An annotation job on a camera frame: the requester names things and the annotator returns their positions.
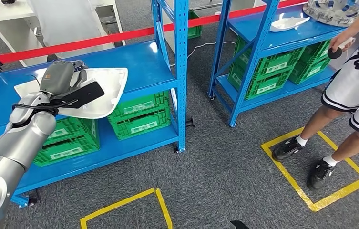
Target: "white sock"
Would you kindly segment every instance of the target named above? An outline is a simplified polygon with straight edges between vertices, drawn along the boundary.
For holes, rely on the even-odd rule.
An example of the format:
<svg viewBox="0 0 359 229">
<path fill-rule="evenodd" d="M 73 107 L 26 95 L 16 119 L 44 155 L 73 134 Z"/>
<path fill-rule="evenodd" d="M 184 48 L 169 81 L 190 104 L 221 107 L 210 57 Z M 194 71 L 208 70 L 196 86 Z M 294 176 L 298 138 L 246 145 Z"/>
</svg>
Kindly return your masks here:
<svg viewBox="0 0 359 229">
<path fill-rule="evenodd" d="M 297 140 L 297 142 L 298 142 L 301 146 L 303 146 L 303 147 L 306 145 L 306 143 L 307 143 L 307 141 L 308 141 L 308 139 L 305 140 L 305 139 L 301 138 L 300 135 L 299 135 L 298 137 L 296 137 L 296 140 Z"/>
<path fill-rule="evenodd" d="M 327 162 L 330 166 L 336 166 L 337 163 L 339 162 L 339 161 L 334 160 L 334 159 L 331 157 L 331 155 L 326 156 L 326 157 L 323 158 L 322 160 L 324 160 L 325 162 Z"/>
</svg>

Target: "yellow floor tape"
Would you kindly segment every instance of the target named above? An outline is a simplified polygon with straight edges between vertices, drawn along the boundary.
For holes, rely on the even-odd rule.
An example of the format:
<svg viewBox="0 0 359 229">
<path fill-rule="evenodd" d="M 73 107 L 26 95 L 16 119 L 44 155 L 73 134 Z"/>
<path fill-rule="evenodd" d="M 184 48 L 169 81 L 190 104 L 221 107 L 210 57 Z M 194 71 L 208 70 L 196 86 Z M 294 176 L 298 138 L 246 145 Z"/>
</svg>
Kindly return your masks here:
<svg viewBox="0 0 359 229">
<path fill-rule="evenodd" d="M 89 221 L 89 220 L 91 220 L 91 219 L 93 219 L 93 218 L 95 218 L 95 217 L 97 217 L 97 216 L 99 216 L 99 215 L 101 215 L 103 213 L 106 213 L 108 211 L 111 211 L 113 209 L 121 207 L 123 205 L 126 205 L 126 204 L 128 204 L 130 202 L 133 202 L 133 201 L 135 201 L 137 199 L 143 198 L 143 197 L 145 197 L 145 196 L 147 196 L 149 194 L 152 194 L 152 193 L 156 193 L 157 198 L 158 198 L 158 202 L 159 202 L 159 204 L 161 206 L 161 210 L 162 210 L 162 212 L 164 214 L 164 218 L 165 218 L 165 221 L 167 223 L 168 229 L 172 229 L 171 217 L 169 216 L 168 209 L 167 209 L 167 207 L 165 205 L 163 195 L 162 195 L 161 190 L 159 188 L 157 188 L 157 189 L 150 188 L 150 189 L 148 189 L 146 191 L 143 191 L 143 192 L 141 192 L 139 194 L 136 194 L 136 195 L 131 196 L 129 198 L 123 199 L 123 200 L 121 200 L 119 202 L 116 202 L 116 203 L 111 204 L 109 206 L 106 206 L 104 208 L 101 208 L 101 209 L 99 209 L 99 210 L 97 210 L 97 211 L 95 211 L 95 212 L 81 218 L 80 219 L 81 228 L 82 229 L 87 229 L 87 221 Z"/>
<path fill-rule="evenodd" d="M 326 206 L 334 203 L 335 201 L 347 196 L 348 194 L 356 191 L 359 189 L 359 180 L 353 182 L 350 185 L 347 185 L 343 187 L 342 189 L 332 193 L 331 195 L 319 200 L 316 203 L 313 203 L 310 198 L 307 196 L 307 194 L 304 193 L 304 191 L 301 189 L 301 187 L 297 184 L 297 182 L 294 180 L 294 178 L 289 174 L 289 172 L 285 169 L 285 167 L 282 165 L 282 163 L 277 162 L 272 159 L 272 151 L 269 149 L 272 146 L 275 146 L 283 141 L 285 141 L 288 138 L 291 138 L 293 136 L 299 135 L 303 131 L 303 127 L 297 130 L 294 130 L 290 133 L 287 133 L 285 135 L 282 135 L 280 137 L 277 137 L 267 143 L 264 143 L 261 145 L 262 149 L 266 152 L 266 154 L 271 158 L 273 163 L 279 168 L 279 170 L 282 172 L 282 174 L 286 177 L 288 182 L 291 184 L 291 186 L 296 190 L 298 195 L 301 197 L 301 199 L 307 204 L 308 208 L 312 211 L 319 211 Z M 337 150 L 338 147 L 335 143 L 333 143 L 323 132 L 318 131 L 317 134 L 328 144 L 330 145 L 334 150 Z M 359 174 L 359 167 L 351 160 L 346 159 L 345 160 L 351 167 Z"/>
</svg>

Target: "black shoe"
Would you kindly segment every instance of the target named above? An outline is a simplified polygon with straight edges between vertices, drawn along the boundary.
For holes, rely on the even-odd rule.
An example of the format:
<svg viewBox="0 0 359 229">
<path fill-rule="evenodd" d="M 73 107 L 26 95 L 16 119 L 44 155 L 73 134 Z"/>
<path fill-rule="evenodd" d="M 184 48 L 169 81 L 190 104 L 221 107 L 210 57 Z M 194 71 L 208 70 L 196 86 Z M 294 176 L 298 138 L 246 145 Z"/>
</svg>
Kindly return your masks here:
<svg viewBox="0 0 359 229">
<path fill-rule="evenodd" d="M 272 153 L 272 158 L 275 161 L 281 161 L 293 154 L 297 153 L 303 147 L 297 142 L 296 137 L 290 138 L 287 141 L 280 144 L 277 149 Z"/>
<path fill-rule="evenodd" d="M 307 186 L 311 189 L 320 189 L 325 186 L 327 178 L 331 176 L 335 166 L 331 166 L 323 159 L 321 159 L 316 166 L 311 170 Z"/>
</svg>

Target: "red stanchion belt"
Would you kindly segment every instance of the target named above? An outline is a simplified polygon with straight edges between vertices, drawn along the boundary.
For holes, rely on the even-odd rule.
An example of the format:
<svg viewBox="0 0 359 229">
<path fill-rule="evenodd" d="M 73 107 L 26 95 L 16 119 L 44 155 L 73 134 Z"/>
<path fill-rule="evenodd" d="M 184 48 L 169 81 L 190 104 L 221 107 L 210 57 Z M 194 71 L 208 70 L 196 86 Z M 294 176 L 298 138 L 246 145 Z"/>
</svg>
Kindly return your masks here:
<svg viewBox="0 0 359 229">
<path fill-rule="evenodd" d="M 307 2 L 307 0 L 282 1 L 279 3 L 279 8 L 296 5 L 296 4 L 301 4 L 301 3 L 305 3 L 305 2 Z M 229 15 L 229 18 L 237 18 L 237 17 L 246 16 L 249 14 L 260 13 L 265 10 L 265 7 L 266 7 L 266 5 L 237 10 L 237 11 L 231 12 Z M 210 24 L 210 23 L 214 23 L 214 22 L 218 22 L 218 21 L 220 21 L 220 15 L 206 16 L 206 17 L 189 20 L 188 27 L 194 27 L 194 26 L 198 26 L 198 25 L 206 25 L 206 24 Z M 172 30 L 174 30 L 174 24 L 171 23 L 171 24 L 164 25 L 164 31 L 172 31 Z M 0 61 L 2 63 L 15 62 L 15 61 L 19 61 L 19 60 L 25 60 L 25 59 L 35 58 L 35 57 L 39 57 L 39 56 L 51 55 L 51 54 L 55 54 L 55 53 L 59 53 L 59 52 L 67 52 L 67 51 L 76 50 L 76 49 L 83 49 L 83 48 L 88 48 L 88 47 L 92 47 L 92 46 L 96 46 L 96 45 L 101 45 L 101 44 L 106 44 L 106 43 L 111 43 L 111 42 L 119 42 L 119 41 L 123 41 L 123 40 L 129 40 L 129 39 L 144 37 L 144 36 L 153 35 L 153 34 L 154 34 L 154 27 L 149 27 L 149 28 L 144 28 L 144 29 L 139 29 L 139 30 L 127 31 L 127 32 L 123 32 L 123 33 L 111 34 L 108 36 L 97 37 L 97 38 L 78 41 L 78 42 L 52 45 L 52 46 L 48 46 L 48 47 L 31 49 L 31 50 L 26 50 L 26 51 L 21 51 L 21 52 L 0 54 Z"/>
</svg>

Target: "person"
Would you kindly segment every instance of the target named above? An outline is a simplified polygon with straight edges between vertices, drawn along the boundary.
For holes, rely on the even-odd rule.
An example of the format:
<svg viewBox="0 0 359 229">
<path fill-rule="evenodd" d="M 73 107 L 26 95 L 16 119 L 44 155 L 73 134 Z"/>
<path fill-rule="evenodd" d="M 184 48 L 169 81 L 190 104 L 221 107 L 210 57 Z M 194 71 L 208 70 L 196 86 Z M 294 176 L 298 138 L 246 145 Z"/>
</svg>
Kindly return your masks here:
<svg viewBox="0 0 359 229">
<path fill-rule="evenodd" d="M 28 5 L 39 19 L 46 46 L 107 35 L 95 12 L 98 0 L 28 0 Z M 104 44 L 56 55 L 64 59 L 113 47 Z"/>
<path fill-rule="evenodd" d="M 358 32 L 359 17 L 340 35 L 331 40 L 330 47 L 333 52 Z M 346 112 L 355 112 L 349 120 L 350 126 L 355 131 L 334 153 L 319 160 L 310 171 L 307 185 L 311 189 L 324 187 L 338 162 L 359 153 L 359 49 L 332 76 L 332 81 L 323 93 L 321 101 L 323 105 L 310 118 L 301 134 L 281 143 L 272 154 L 274 160 L 282 161 L 300 152 L 310 137 L 333 119 Z"/>
</svg>

